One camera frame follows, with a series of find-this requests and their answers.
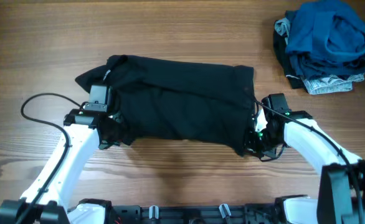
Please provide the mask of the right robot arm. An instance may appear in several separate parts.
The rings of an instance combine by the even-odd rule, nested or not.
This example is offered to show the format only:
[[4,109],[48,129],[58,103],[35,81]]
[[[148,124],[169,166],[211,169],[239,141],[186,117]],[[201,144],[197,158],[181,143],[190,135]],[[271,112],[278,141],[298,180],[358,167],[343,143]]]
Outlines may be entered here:
[[276,200],[277,222],[365,224],[365,160],[329,137],[306,111],[292,111],[284,94],[254,103],[255,126],[245,142],[248,154],[269,162],[291,147],[320,175],[318,198]]

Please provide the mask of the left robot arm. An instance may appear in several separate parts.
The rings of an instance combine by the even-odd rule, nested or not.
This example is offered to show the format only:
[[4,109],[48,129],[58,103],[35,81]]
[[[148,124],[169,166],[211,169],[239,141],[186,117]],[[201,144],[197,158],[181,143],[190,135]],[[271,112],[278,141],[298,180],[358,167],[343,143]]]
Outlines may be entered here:
[[88,101],[65,116],[60,141],[36,180],[19,200],[3,201],[0,223],[121,223],[108,200],[84,199],[68,210],[92,154],[124,138],[125,127],[113,110],[114,94],[109,85],[92,85]]

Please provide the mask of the black t-shirt with logo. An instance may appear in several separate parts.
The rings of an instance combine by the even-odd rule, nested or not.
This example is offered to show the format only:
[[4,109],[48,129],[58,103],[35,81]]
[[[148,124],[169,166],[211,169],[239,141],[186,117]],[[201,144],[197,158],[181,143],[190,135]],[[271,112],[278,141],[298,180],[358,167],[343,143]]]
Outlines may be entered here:
[[121,116],[114,137],[126,145],[187,139],[229,146],[241,156],[254,126],[252,67],[112,55],[75,81],[86,92],[97,83],[111,86],[113,113]]

